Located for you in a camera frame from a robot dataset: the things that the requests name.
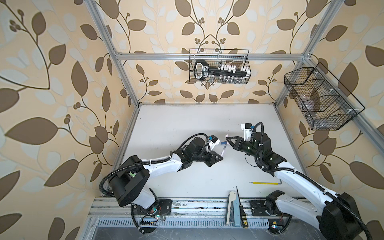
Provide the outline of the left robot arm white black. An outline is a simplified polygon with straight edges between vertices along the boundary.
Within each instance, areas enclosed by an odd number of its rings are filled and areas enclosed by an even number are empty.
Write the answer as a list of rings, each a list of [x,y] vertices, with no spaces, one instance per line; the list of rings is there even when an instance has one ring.
[[[198,133],[166,157],[142,160],[133,155],[101,180],[99,190],[104,196],[115,198],[119,206],[129,205],[135,227],[141,234],[150,233],[149,226],[170,213],[171,203],[159,200],[155,192],[146,187],[148,180],[185,170],[194,162],[211,167],[223,160],[214,151],[220,142],[214,135]]]

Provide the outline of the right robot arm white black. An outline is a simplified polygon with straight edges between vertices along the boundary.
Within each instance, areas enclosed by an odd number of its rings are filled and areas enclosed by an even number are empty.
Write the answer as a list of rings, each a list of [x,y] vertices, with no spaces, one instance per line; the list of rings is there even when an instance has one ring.
[[[275,153],[262,122],[254,126],[243,124],[242,130],[243,137],[226,137],[227,143],[235,151],[252,156],[255,167],[288,184],[308,200],[304,203],[282,191],[274,191],[266,197],[270,215],[283,213],[296,217],[319,230],[327,240],[353,240],[360,233],[365,233],[368,240],[373,239],[352,196],[320,185]]]

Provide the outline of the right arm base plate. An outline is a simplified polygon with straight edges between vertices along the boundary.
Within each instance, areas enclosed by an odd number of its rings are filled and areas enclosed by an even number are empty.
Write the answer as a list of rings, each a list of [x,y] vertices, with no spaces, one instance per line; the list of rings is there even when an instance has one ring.
[[[252,200],[250,207],[253,217],[277,217],[282,214],[273,201]]]

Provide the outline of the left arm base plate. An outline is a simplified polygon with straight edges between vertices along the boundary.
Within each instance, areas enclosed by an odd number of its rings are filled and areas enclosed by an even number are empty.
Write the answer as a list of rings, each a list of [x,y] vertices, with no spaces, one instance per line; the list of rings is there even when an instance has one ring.
[[[148,216],[169,216],[172,211],[171,199],[156,200],[155,203],[148,209],[144,209],[139,205],[133,205],[134,215],[148,215]]]

